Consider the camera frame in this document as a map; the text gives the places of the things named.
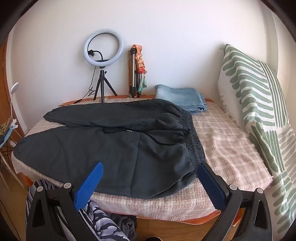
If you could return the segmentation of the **zebra striped garment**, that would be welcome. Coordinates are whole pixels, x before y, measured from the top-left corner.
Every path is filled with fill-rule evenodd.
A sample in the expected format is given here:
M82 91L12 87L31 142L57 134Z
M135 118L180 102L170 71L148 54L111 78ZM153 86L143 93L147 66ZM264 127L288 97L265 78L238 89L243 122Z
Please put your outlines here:
M76 209L70 183L57 188L36 181L26 200L27 240L127 240L123 231L93 201Z

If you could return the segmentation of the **folded silver tripod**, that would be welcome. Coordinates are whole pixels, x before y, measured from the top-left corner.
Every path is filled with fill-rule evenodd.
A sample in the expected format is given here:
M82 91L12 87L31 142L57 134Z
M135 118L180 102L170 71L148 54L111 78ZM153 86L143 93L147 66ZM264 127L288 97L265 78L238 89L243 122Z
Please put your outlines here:
M135 47L130 49L129 60L129 96L131 98L138 98L137 87L137 68L135 63L135 54L137 50Z

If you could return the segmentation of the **leopard print cloth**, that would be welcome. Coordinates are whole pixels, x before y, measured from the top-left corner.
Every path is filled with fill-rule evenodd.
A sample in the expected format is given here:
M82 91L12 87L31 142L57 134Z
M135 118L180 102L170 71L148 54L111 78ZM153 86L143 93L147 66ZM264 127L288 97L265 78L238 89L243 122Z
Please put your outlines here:
M1 126L0 126L0 135L1 136L5 136L5 134L9 130L12 122L13 122L13 117L10 116L5 123L1 124Z

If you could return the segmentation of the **green white patterned pillow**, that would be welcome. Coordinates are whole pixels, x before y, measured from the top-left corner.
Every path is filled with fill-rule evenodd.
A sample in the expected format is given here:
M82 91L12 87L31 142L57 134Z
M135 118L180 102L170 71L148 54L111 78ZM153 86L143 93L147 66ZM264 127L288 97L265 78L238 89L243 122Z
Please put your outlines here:
M270 175L265 191L280 240L295 221L295 132L273 68L227 44L218 80L227 115L255 145Z

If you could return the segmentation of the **folded blue jeans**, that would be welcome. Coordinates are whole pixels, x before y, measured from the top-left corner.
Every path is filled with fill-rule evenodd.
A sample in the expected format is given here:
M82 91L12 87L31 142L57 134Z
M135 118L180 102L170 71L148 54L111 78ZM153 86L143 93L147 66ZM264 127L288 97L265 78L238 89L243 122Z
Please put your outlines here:
M159 84L155 89L155 98L167 100L192 114L208 110L205 98L195 88L171 88Z

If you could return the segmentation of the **black mini tripod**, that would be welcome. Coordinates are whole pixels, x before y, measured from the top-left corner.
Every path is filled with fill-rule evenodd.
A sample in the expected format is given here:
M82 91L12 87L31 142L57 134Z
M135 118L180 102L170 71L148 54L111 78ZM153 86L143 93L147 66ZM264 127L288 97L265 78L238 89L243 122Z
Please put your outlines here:
M114 90L114 88L112 87L110 82L107 80L107 78L105 76L106 73L107 73L107 71L105 71L104 67L100 67L99 79L98 79L98 82L97 82L97 85L96 85L93 101L95 101L97 99L98 91L100 89L101 103L105 102L105 90L104 90L105 84L109 87L109 89L112 91L112 93L115 96L118 96L118 94L116 93L116 91Z

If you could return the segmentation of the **black pants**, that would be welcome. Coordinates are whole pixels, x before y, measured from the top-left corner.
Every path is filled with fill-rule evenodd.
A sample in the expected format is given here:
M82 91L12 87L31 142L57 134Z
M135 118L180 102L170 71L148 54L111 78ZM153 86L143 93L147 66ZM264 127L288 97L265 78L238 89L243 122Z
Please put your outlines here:
M101 162L100 193L170 196L191 184L205 161L192 115L166 100L62 106L44 119L57 127L21 139L14 156L62 183Z

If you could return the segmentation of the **light blue chair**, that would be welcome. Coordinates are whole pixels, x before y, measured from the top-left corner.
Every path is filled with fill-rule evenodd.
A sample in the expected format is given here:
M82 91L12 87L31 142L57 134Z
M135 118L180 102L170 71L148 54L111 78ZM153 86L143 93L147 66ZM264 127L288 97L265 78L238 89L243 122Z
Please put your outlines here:
M13 128L9 128L4 136L1 135L0 148L6 143L6 141L11 136L12 132L13 132Z

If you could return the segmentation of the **white clip lamp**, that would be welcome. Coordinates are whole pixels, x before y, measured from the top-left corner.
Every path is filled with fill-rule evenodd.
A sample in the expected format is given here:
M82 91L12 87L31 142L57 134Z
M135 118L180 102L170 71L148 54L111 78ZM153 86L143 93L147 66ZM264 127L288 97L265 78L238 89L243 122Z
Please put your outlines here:
M13 98L14 98L14 94L16 93L16 91L18 90L19 88L19 83L16 82L10 89L10 97L11 97L11 100L10 100L10 110L11 110L11 117L12 117L12 124L11 124L11 128L13 130L17 129L18 128L18 124L17 124L17 118L14 116L14 108L13 108Z

